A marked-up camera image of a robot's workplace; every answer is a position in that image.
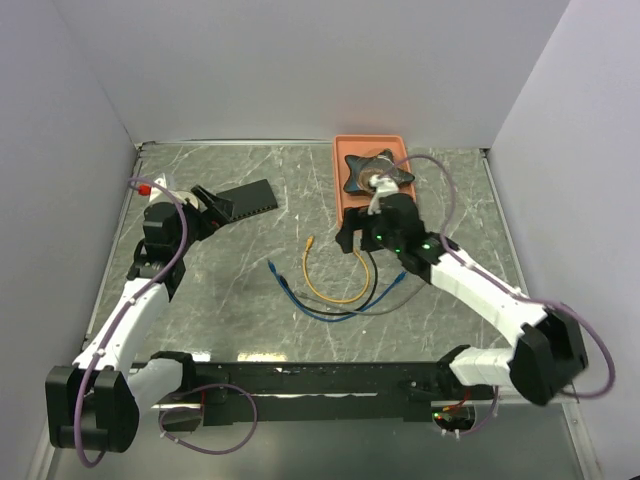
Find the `black network switch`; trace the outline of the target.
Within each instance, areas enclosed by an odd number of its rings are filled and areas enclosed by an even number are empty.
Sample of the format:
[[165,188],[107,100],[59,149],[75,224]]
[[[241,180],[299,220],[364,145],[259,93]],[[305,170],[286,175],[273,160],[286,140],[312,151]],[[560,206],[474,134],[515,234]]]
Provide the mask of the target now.
[[217,196],[233,203],[232,223],[278,208],[277,199],[267,179],[219,192]]

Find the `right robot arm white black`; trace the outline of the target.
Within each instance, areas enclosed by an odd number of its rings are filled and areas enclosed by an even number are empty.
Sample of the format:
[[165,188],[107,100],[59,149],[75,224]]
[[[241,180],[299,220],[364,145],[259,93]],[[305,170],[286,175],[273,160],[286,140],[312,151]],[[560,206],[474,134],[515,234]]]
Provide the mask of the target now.
[[507,341],[503,349],[463,347],[437,374],[437,386],[456,399],[471,386],[515,389],[544,406],[582,373],[588,358],[580,326],[570,314],[534,301],[481,267],[446,236],[426,230],[407,194],[384,197],[379,208],[347,208],[336,235],[345,253],[360,232],[366,251],[389,250],[402,267],[456,299]]

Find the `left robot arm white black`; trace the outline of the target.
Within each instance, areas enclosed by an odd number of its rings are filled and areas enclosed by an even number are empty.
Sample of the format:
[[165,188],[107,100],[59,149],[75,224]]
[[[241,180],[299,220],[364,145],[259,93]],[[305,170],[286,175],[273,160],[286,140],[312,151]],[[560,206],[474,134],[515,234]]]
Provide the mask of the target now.
[[124,452],[140,417],[169,395],[190,400],[198,389],[195,362],[186,353],[158,353],[133,373],[150,326],[169,305],[185,274],[189,247],[232,220],[234,205],[201,186],[169,189],[162,179],[132,178],[128,185],[148,197],[139,242],[121,298],[101,330],[69,366],[52,368],[45,380],[49,440],[73,449],[92,466],[87,451]]

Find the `dark blue star dish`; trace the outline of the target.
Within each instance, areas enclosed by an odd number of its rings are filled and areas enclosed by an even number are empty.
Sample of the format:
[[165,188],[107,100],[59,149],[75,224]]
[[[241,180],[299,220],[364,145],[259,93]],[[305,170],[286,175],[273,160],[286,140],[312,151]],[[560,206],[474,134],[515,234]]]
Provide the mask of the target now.
[[372,196],[375,189],[371,186],[371,177],[381,176],[388,170],[390,178],[399,187],[410,185],[415,180],[412,173],[395,166],[394,155],[390,149],[381,150],[369,157],[346,155],[345,162],[349,168],[349,177],[343,185],[343,191],[349,195]]

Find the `orange plastic tray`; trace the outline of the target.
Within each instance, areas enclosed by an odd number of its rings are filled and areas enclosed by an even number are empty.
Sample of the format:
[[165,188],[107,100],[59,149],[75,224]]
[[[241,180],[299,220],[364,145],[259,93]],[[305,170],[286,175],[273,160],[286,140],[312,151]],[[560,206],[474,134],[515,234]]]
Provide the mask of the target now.
[[[408,156],[404,140],[397,135],[337,135],[334,138],[332,162],[338,226],[343,223],[345,209],[367,208],[373,196],[349,195],[343,191],[343,185],[349,177],[349,168],[346,165],[345,156],[369,157],[384,149],[390,149],[393,152],[395,164]],[[409,163],[405,163],[398,168],[412,173]],[[416,200],[414,182],[404,187],[398,187],[400,193],[408,194],[413,200]]]

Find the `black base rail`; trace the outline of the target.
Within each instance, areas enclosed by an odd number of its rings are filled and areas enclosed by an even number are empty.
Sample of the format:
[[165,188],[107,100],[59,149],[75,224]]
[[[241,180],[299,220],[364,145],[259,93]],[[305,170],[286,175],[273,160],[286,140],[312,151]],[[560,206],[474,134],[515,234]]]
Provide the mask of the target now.
[[202,407],[206,426],[236,422],[432,420],[432,404],[490,400],[493,388],[465,387],[439,362],[197,363],[191,383],[165,405]]

